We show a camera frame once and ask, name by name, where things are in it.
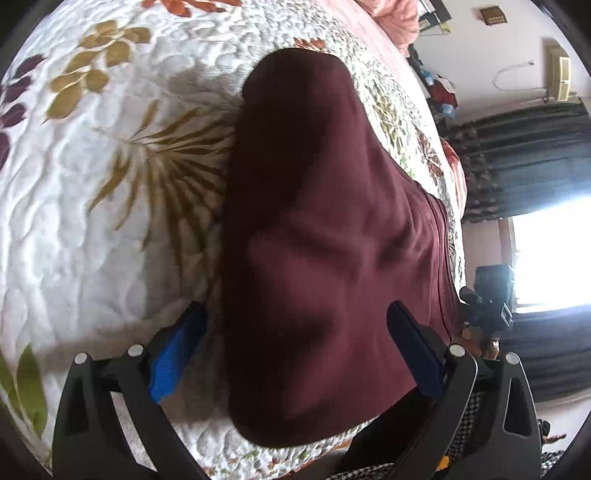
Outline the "maroon pants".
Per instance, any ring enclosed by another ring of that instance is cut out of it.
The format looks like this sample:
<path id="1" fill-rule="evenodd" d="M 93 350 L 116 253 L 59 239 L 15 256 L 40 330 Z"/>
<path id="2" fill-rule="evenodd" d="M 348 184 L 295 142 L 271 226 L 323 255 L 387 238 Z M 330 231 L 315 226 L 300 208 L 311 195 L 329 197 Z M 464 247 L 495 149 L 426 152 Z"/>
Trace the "maroon pants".
<path id="1" fill-rule="evenodd" d="M 253 443 L 297 446 L 414 388 L 391 303 L 459 330 L 448 214 L 384 150 L 337 57 L 273 52 L 242 95 L 222 221 L 229 414 Z"/>

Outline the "checkered garment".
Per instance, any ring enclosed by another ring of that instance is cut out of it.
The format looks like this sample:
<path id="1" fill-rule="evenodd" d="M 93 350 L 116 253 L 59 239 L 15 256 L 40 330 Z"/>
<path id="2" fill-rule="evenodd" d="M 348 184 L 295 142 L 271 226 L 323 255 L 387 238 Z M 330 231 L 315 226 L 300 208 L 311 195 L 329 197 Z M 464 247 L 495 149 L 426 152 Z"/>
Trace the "checkered garment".
<path id="1" fill-rule="evenodd" d="M 468 443 L 473 436 L 475 425 L 482 411 L 484 398 L 485 394 L 483 392 L 473 393 L 471 395 L 460 426 L 446 452 L 445 457 L 449 460 L 447 466 L 451 466 L 467 451 Z M 547 472 L 561 459 L 564 453 L 564 450 L 541 453 L 540 478 L 543 478 L 547 474 Z M 332 475 L 331 479 L 385 479 L 393 466 L 393 463 L 369 466 L 349 472 L 337 473 Z"/>

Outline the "dark window curtain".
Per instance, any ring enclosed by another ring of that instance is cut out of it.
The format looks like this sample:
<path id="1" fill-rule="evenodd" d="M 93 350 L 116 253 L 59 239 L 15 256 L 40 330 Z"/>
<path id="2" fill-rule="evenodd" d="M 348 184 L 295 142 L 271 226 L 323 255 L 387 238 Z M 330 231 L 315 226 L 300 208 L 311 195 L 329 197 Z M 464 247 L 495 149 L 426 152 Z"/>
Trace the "dark window curtain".
<path id="1" fill-rule="evenodd" d="M 465 223 L 538 212 L 590 191 L 590 114 L 582 102 L 484 117 L 445 138 L 465 172 Z M 521 357 L 535 401 L 589 388 L 589 308 L 524 314 L 504 341 Z"/>

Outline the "pink crumpled blanket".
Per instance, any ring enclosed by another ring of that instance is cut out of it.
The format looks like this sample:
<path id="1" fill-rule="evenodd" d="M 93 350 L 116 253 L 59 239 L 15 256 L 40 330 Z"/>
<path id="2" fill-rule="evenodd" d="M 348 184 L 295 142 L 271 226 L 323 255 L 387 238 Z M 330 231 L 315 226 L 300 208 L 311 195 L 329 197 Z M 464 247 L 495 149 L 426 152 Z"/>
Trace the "pink crumpled blanket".
<path id="1" fill-rule="evenodd" d="M 358 4 L 385 31 L 405 57 L 420 34 L 417 0 L 360 0 Z"/>

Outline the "white floral quilt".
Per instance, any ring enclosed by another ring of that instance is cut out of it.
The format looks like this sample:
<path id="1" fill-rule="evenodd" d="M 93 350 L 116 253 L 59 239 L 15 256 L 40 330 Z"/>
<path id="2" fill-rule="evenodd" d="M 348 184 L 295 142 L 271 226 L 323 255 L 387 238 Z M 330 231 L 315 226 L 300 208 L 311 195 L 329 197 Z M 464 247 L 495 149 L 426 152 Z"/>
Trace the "white floral quilt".
<path id="1" fill-rule="evenodd" d="M 44 1 L 1 81 L 1 410 L 52 469 L 75 354 L 148 341 L 191 301 L 215 309 L 226 160 L 264 56 L 339 57 L 378 139 L 449 215 L 456 182 L 417 77 L 353 1 Z"/>

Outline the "wall air conditioner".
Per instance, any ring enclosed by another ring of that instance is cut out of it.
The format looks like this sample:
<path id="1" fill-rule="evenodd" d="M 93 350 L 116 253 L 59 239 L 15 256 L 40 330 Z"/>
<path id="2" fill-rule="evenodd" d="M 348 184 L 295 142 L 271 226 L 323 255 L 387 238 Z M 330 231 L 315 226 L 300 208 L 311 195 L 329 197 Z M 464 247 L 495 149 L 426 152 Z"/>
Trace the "wall air conditioner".
<path id="1" fill-rule="evenodd" d="M 571 58 L 559 45 L 547 49 L 547 96 L 566 102 L 571 91 Z"/>

